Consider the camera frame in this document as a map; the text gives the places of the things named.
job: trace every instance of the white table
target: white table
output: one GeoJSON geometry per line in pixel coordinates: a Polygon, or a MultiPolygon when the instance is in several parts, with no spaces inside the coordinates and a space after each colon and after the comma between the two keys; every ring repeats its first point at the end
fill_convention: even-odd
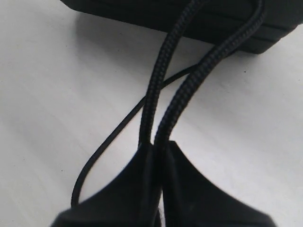
{"type": "MultiPolygon", "coordinates": [[[[165,34],[58,0],[0,1],[0,226],[49,226],[84,163],[144,95],[165,34]]],[[[224,60],[172,139],[226,192],[303,226],[303,27],[260,56],[224,60]]],[[[168,75],[211,47],[183,38],[168,75]]],[[[176,82],[161,94],[158,125],[176,82]]],[[[98,161],[88,198],[134,154],[140,116],[98,161]]]]}

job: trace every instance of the thin black cable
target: thin black cable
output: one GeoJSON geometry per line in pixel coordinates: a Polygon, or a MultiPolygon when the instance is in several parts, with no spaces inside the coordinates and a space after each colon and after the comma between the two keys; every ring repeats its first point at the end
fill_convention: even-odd
{"type": "MultiPolygon", "coordinates": [[[[184,75],[189,74],[194,69],[196,69],[196,65],[190,66],[177,74],[169,77],[163,82],[162,88],[165,88],[172,82],[181,78],[184,75]]],[[[108,148],[108,146],[114,141],[114,139],[119,135],[119,133],[126,127],[126,125],[134,118],[134,116],[140,111],[142,106],[144,105],[143,97],[140,102],[131,110],[131,112],[120,122],[120,124],[113,130],[113,132],[106,138],[106,140],[101,144],[101,146],[95,151],[95,153],[89,158],[87,163],[82,168],[76,183],[74,185],[72,195],[71,195],[71,207],[75,207],[79,204],[79,197],[82,186],[84,184],[85,178],[87,177],[89,171],[94,166],[98,158],[103,154],[103,152],[108,148]]]]}
{"type": "Polygon", "coordinates": [[[156,133],[154,142],[155,150],[165,149],[170,134],[182,112],[215,66],[253,35],[262,25],[264,18],[264,0],[257,0],[257,7],[248,21],[220,45],[212,48],[206,56],[202,58],[198,63],[197,69],[188,75],[168,106],[156,133]]]}
{"type": "Polygon", "coordinates": [[[191,0],[184,8],[172,30],[167,34],[159,51],[158,58],[154,65],[151,79],[146,92],[145,104],[143,107],[140,131],[139,144],[142,142],[150,142],[152,125],[157,108],[157,103],[161,91],[161,86],[169,66],[172,55],[185,32],[188,24],[192,21],[195,14],[209,0],[191,0]]]}

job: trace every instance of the black plastic object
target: black plastic object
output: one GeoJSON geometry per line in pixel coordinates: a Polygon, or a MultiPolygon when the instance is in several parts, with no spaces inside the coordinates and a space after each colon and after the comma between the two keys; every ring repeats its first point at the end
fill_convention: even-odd
{"type": "Polygon", "coordinates": [[[52,227],[160,227],[161,195],[152,146],[141,146],[103,190],[61,213],[52,227]]]}
{"type": "MultiPolygon", "coordinates": [[[[148,28],[169,31],[188,0],[61,0],[70,8],[148,28]]],[[[253,11],[251,0],[212,0],[185,36],[217,44],[253,11]]],[[[303,22],[302,0],[267,0],[267,18],[240,49],[262,53],[303,22]]]]}
{"type": "Polygon", "coordinates": [[[272,219],[224,193],[188,161],[175,142],[163,162],[167,227],[275,227],[272,219]]]}

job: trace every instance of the black plastic housing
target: black plastic housing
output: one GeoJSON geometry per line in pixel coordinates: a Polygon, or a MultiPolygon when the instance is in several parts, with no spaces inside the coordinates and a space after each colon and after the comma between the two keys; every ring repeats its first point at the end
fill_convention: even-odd
{"type": "MultiPolygon", "coordinates": [[[[61,0],[85,13],[144,26],[164,32],[172,27],[189,0],[61,0]]],[[[186,37],[217,44],[253,11],[254,0],[212,0],[195,17],[186,37]]],[[[241,46],[263,53],[303,22],[302,0],[267,0],[264,25],[241,46]]]]}

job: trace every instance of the black cable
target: black cable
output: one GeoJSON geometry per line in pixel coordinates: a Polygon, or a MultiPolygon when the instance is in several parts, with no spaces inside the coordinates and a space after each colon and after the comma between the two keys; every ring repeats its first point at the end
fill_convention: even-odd
{"type": "MultiPolygon", "coordinates": [[[[181,78],[184,75],[189,74],[194,69],[196,69],[196,65],[193,65],[191,67],[188,67],[177,74],[171,76],[170,78],[166,79],[163,82],[162,88],[165,88],[172,82],[176,81],[177,79],[181,78]]],[[[140,102],[131,110],[131,112],[121,121],[121,123],[113,130],[113,132],[106,138],[106,140],[101,144],[101,146],[95,151],[95,153],[89,158],[87,163],[82,168],[75,186],[72,191],[71,195],[71,207],[75,207],[79,204],[79,197],[80,192],[83,186],[83,183],[85,181],[85,178],[87,177],[89,171],[94,166],[98,158],[103,154],[103,152],[108,148],[108,146],[114,141],[114,139],[119,135],[119,133],[126,127],[126,125],[134,118],[134,116],[140,111],[142,106],[144,105],[144,99],[143,97],[140,102]]]]}
{"type": "Polygon", "coordinates": [[[157,103],[161,91],[161,86],[168,68],[172,55],[181,39],[188,24],[192,21],[195,14],[209,0],[191,0],[184,8],[172,30],[167,34],[159,51],[158,58],[154,65],[151,79],[146,92],[145,104],[143,107],[139,144],[142,142],[150,142],[153,120],[157,108],[157,103]]]}
{"type": "Polygon", "coordinates": [[[257,7],[248,21],[220,45],[212,48],[206,56],[202,58],[198,63],[197,69],[188,75],[168,106],[156,133],[154,142],[155,150],[165,149],[170,134],[182,112],[215,66],[253,35],[262,25],[264,18],[264,0],[257,0],[257,7]]]}

